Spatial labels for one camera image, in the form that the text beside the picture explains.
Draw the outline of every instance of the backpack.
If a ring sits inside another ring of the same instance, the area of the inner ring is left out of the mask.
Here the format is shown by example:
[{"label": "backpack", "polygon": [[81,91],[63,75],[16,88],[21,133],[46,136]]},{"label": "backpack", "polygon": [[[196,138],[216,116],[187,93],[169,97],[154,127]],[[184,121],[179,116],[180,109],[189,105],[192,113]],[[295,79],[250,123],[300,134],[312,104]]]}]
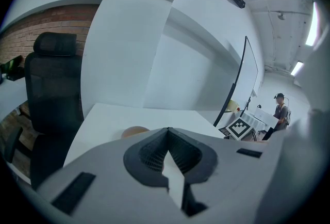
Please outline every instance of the backpack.
[{"label": "backpack", "polygon": [[285,117],[285,124],[286,124],[286,126],[290,125],[290,121],[291,121],[291,110],[288,108],[288,113],[287,113],[287,115]]}]

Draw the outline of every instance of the chair armrest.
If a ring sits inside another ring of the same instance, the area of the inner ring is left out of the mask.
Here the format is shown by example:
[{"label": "chair armrest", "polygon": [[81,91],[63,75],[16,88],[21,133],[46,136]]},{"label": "chair armrest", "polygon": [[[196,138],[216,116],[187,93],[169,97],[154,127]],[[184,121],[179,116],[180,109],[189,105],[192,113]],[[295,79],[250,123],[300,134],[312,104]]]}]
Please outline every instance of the chair armrest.
[{"label": "chair armrest", "polygon": [[12,163],[12,159],[14,157],[14,152],[17,147],[18,141],[20,139],[20,135],[23,131],[22,127],[17,127],[8,137],[6,146],[5,146],[5,154],[4,158],[7,162]]}]

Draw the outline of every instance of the green object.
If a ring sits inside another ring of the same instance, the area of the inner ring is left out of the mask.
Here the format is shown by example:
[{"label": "green object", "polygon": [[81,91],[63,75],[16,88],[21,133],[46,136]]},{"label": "green object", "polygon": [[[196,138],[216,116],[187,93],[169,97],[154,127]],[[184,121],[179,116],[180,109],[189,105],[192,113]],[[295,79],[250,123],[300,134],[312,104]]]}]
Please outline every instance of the green object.
[{"label": "green object", "polygon": [[17,67],[20,65],[22,61],[22,55],[15,57],[14,59],[11,59],[10,61],[4,63],[1,65],[1,72],[4,73],[11,73],[14,72]]}]

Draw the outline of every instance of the black rubber pad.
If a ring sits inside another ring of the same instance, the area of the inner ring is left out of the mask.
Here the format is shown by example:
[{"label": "black rubber pad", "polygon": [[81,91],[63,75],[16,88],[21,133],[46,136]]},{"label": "black rubber pad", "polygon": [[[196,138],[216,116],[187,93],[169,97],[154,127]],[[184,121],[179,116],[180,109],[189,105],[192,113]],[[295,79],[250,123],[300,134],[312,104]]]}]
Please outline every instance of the black rubber pad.
[{"label": "black rubber pad", "polygon": [[244,154],[244,155],[251,156],[251,157],[256,157],[256,158],[260,158],[262,155],[262,152],[251,151],[251,150],[243,149],[243,148],[239,149],[237,151],[237,153]]},{"label": "black rubber pad", "polygon": [[52,205],[62,212],[70,214],[92,184],[94,178],[95,175],[91,173],[80,173],[54,200]]}]

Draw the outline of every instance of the white ceiling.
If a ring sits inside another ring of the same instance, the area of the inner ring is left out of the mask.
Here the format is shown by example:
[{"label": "white ceiling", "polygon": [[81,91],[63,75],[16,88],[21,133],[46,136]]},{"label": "white ceiling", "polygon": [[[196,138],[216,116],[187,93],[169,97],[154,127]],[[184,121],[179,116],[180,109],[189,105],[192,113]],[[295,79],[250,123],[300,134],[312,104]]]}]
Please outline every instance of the white ceiling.
[{"label": "white ceiling", "polygon": [[[296,62],[304,62],[313,49],[305,45],[312,19],[312,0],[247,0],[246,3],[259,29],[265,69],[291,73]],[[278,18],[281,14],[285,20]]]}]

